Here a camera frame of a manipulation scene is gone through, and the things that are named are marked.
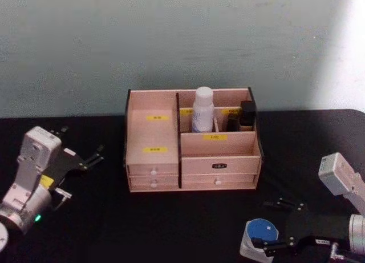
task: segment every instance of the black table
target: black table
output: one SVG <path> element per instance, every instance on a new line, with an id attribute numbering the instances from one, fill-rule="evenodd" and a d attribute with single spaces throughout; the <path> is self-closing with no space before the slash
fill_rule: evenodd
<path id="1" fill-rule="evenodd" d="M 104 163 L 62 187 L 74 196 L 45 216 L 10 262 L 251 262 L 239 255 L 248 220 L 267 218 L 280 230 L 285 214 L 259 207 L 285 197 L 313 212 L 350 215 L 318 179 L 322 156 L 341 152 L 364 175 L 365 115 L 354 110 L 260 112 L 265 162 L 256 191 L 134 193 L 123 169 L 124 118 L 100 116 L 0 120 L 0 195 L 17 170 L 23 135 L 33 126 L 70 130 L 63 144 L 87 157 L 99 144 Z M 274 262 L 325 262 L 328 250 L 309 247 Z"/>

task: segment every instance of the small drawer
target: small drawer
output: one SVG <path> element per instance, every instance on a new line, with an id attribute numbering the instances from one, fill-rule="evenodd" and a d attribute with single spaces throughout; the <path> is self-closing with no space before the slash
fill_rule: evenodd
<path id="1" fill-rule="evenodd" d="M 256 174 L 260 164 L 259 156 L 183 157 L 183 175 L 202 174 Z"/>
<path id="2" fill-rule="evenodd" d="M 134 164 L 129 165 L 129 176 L 177 176 L 177 164 Z"/>
<path id="3" fill-rule="evenodd" d="M 241 189 L 253 187 L 255 174 L 238 175 L 183 175 L 182 187 L 186 189 Z"/>
<path id="4" fill-rule="evenodd" d="M 177 176 L 131 176 L 132 189 L 164 190 L 178 188 Z"/>

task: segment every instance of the drawer knob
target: drawer knob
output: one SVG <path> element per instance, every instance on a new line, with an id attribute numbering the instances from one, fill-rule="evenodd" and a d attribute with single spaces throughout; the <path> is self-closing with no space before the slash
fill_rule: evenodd
<path id="1" fill-rule="evenodd" d="M 219 180 L 219 179 L 215 179 L 214 184 L 215 185 L 222 185 L 222 181 Z"/>
<path id="2" fill-rule="evenodd" d="M 151 188 L 156 188 L 156 187 L 157 187 L 157 180 L 152 180 Z"/>

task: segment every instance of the yellow label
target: yellow label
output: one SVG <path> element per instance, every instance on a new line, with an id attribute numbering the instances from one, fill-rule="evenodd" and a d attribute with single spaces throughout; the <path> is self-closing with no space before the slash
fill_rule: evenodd
<path id="1" fill-rule="evenodd" d="M 40 183 L 47 189 L 49 189 L 53 182 L 54 180 L 52 178 L 45 175 L 42 175 L 42 177 L 40 178 Z"/>
<path id="2" fill-rule="evenodd" d="M 144 147 L 144 153 L 167 153 L 167 147 Z"/>
<path id="3" fill-rule="evenodd" d="M 156 116 L 147 116 L 146 119 L 148 121 L 152 122 L 152 121 L 158 121 L 158 120 L 169 120 L 169 117 L 156 115 Z"/>
<path id="4" fill-rule="evenodd" d="M 227 135 L 204 135 L 204 140 L 227 140 Z"/>
<path id="5" fill-rule="evenodd" d="M 180 109 L 180 115 L 181 116 L 188 116 L 188 115 L 191 115 L 192 113 L 193 113 L 193 109 L 192 108 Z"/>
<path id="6" fill-rule="evenodd" d="M 238 115 L 240 113 L 241 108 L 230 108 L 230 109 L 223 109 L 222 114 L 223 115 L 229 115 L 229 114 L 235 114 Z"/>

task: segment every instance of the gray wall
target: gray wall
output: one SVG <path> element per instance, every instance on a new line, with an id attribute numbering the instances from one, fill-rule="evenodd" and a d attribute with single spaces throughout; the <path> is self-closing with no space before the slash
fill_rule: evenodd
<path id="1" fill-rule="evenodd" d="M 314 92 L 344 3 L 0 0 L 0 116 L 122 113 L 129 88 L 202 85 L 331 108 Z"/>

